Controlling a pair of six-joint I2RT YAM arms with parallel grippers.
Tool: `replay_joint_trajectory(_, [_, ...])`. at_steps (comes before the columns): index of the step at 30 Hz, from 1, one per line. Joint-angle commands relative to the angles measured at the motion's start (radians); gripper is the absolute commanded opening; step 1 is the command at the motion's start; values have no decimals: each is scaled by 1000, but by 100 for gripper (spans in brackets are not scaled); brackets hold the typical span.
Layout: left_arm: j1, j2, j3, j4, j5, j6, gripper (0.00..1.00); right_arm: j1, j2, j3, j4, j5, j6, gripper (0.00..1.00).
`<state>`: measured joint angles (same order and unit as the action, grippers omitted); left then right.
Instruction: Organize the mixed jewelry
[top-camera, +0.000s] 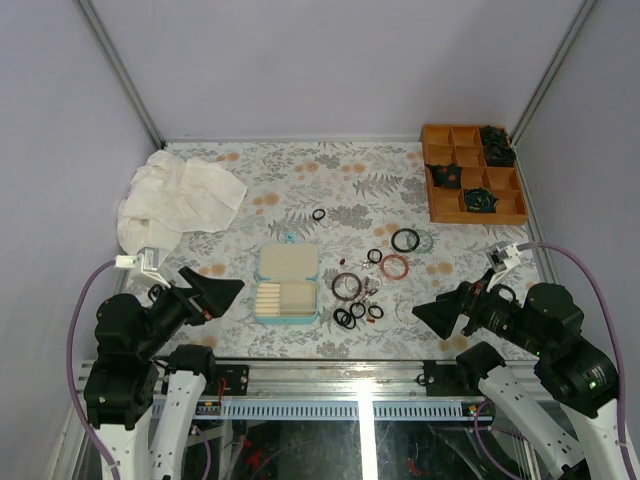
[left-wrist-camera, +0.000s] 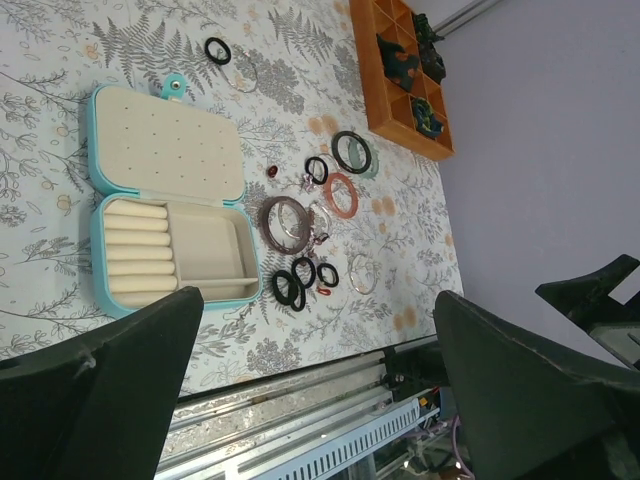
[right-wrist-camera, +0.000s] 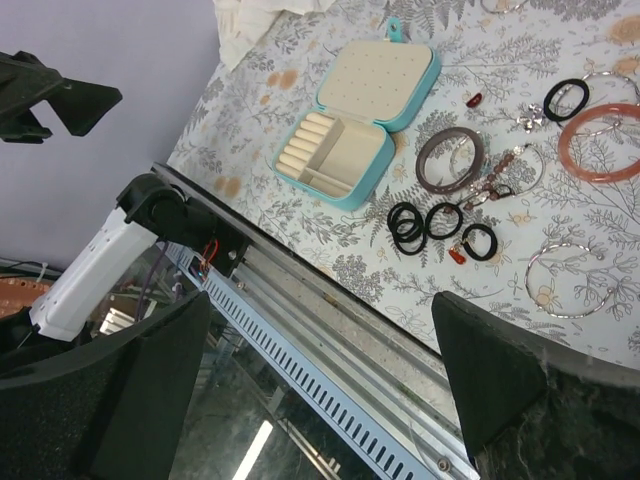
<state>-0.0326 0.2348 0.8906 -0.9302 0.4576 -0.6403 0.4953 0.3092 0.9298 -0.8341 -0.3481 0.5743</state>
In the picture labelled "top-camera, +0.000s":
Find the orange red bangle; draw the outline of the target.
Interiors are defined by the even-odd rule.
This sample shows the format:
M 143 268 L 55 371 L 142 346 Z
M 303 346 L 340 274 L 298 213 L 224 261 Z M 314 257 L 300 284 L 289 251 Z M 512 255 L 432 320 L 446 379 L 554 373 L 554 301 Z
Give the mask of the orange red bangle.
M 402 280 L 410 271 L 408 260 L 399 254 L 389 254 L 380 262 L 381 273 L 390 280 Z

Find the black hair tie double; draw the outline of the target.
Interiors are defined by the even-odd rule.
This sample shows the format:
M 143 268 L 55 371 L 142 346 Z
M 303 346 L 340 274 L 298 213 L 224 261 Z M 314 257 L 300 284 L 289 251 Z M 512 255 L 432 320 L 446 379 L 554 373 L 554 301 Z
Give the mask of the black hair tie double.
M 333 319 L 338 326 L 352 330 L 356 326 L 356 319 L 344 308 L 338 308 L 333 312 Z

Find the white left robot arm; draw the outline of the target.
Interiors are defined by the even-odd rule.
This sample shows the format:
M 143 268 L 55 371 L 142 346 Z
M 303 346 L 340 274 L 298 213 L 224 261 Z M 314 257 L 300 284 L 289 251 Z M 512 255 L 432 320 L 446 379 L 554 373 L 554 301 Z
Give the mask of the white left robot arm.
M 114 479 L 179 478 L 201 396 L 226 387 L 209 346 L 180 345 L 163 368 L 156 360 L 181 327 L 223 316 L 245 284 L 189 267 L 179 274 L 186 286 L 153 284 L 148 306 L 120 293 L 96 312 L 97 358 L 78 407 L 103 470 Z

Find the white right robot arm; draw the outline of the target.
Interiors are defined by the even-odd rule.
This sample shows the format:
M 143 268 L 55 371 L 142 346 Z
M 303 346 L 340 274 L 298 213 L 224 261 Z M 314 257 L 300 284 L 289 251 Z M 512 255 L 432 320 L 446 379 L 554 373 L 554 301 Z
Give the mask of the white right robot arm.
M 538 283 L 518 302 L 504 285 L 463 282 L 412 312 L 442 339 L 465 317 L 463 335 L 484 329 L 536 359 L 530 367 L 510 364 L 494 346 L 478 342 L 451 365 L 425 364 L 428 395 L 484 396 L 554 479 L 631 478 L 634 459 L 618 418 L 620 375 L 582 336 L 584 314 L 565 287 Z

